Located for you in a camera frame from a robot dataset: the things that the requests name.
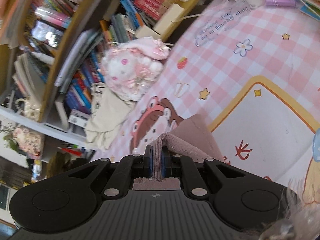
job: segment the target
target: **pink towel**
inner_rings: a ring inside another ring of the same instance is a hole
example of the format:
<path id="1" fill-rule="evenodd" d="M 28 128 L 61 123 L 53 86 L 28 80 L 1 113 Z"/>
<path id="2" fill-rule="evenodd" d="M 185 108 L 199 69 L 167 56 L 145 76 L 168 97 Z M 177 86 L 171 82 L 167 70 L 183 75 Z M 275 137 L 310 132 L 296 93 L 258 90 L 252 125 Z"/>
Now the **pink towel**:
<path id="1" fill-rule="evenodd" d="M 161 134 L 151 145 L 154 146 L 152 180 L 137 179 L 133 184 L 133 189 L 156 190 L 179 187 L 178 179 L 162 178 L 161 150 L 163 146 L 167 146 L 168 150 L 174 154 L 191 157 L 194 162 L 202 163 L 205 158 L 223 161 L 221 152 L 200 114 L 195 114 L 182 121 L 171 132 Z"/>

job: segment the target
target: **white fabric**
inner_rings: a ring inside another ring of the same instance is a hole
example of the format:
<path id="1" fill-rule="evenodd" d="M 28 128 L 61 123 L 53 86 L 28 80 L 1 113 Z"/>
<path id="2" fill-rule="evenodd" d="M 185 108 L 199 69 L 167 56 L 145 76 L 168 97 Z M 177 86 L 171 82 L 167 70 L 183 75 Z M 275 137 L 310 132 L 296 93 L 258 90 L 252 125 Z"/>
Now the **white fabric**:
<path id="1" fill-rule="evenodd" d="M 93 84 L 91 118 L 85 128 L 87 142 L 108 149 L 135 103 L 119 99 L 104 83 Z"/>

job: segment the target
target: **black plastic base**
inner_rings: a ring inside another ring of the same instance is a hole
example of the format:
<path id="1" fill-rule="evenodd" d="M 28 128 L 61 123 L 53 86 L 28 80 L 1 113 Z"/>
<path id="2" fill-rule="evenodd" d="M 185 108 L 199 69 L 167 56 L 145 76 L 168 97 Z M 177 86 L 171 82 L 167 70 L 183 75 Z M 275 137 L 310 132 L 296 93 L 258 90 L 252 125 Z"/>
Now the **black plastic base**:
<path id="1" fill-rule="evenodd" d="M 130 190 L 151 175 L 150 146 L 119 163 L 100 159 L 19 190 L 10 212 L 23 229 L 12 239 L 232 239 L 285 210 L 284 186 L 214 159 L 162 155 L 163 175 L 179 177 L 181 190 Z"/>

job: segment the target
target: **pink checkered mat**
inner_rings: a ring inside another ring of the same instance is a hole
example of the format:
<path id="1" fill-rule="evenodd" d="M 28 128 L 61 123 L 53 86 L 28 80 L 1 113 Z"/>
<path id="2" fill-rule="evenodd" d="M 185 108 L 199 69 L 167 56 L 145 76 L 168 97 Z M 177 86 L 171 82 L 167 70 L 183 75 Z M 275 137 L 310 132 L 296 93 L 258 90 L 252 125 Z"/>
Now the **pink checkered mat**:
<path id="1" fill-rule="evenodd" d="M 319 22 L 297 8 L 215 0 L 171 51 L 159 80 L 105 152 L 117 162 L 200 113 L 227 163 L 320 202 Z"/>

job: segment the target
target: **stuffed animal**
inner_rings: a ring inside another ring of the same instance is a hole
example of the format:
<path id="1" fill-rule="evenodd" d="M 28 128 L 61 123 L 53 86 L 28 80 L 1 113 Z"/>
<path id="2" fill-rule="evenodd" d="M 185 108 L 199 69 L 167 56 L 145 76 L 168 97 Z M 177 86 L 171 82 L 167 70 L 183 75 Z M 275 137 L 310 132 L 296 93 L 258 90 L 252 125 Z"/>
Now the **stuffed animal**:
<path id="1" fill-rule="evenodd" d="M 146 37 L 112 47 L 101 62 L 106 85 L 124 101 L 138 101 L 162 72 L 159 60 L 169 48 L 162 41 Z"/>

